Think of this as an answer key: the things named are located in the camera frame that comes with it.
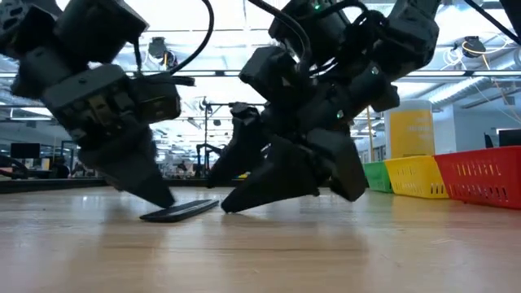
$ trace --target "plastic basket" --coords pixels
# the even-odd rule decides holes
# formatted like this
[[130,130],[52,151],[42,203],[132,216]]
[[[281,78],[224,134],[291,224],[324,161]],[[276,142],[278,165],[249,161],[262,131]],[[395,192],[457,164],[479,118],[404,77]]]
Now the plastic basket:
[[521,208],[521,146],[437,155],[435,159],[451,199]]
[[392,189],[397,195],[424,199],[447,199],[440,170],[430,155],[386,160]]
[[391,181],[384,162],[364,164],[364,172],[370,190],[392,193]]

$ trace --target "wooden tabletop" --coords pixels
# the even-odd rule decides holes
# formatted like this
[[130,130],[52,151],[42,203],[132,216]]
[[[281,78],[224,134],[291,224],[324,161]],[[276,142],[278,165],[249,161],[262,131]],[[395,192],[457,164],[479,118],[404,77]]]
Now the wooden tabletop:
[[[229,190],[177,188],[181,201]],[[368,193],[303,197],[178,224],[110,188],[0,197],[5,293],[510,293],[521,212]]]

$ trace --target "red basket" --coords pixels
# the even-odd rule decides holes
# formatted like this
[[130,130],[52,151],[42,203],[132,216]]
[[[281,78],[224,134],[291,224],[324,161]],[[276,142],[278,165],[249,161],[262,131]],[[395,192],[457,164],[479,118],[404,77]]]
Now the red basket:
[[451,199],[521,208],[521,146],[435,155]]

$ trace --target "yellow basket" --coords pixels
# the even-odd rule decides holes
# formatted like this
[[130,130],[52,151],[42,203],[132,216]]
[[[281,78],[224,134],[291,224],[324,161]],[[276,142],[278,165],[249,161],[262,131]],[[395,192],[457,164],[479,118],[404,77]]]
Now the yellow basket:
[[386,160],[392,189],[397,195],[447,199],[438,164],[431,155]]

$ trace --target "green basket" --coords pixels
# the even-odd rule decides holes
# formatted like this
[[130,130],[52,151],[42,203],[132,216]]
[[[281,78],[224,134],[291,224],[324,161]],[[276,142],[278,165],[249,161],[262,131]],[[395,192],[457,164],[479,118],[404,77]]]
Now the green basket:
[[364,172],[370,190],[392,193],[391,181],[384,162],[364,164]]

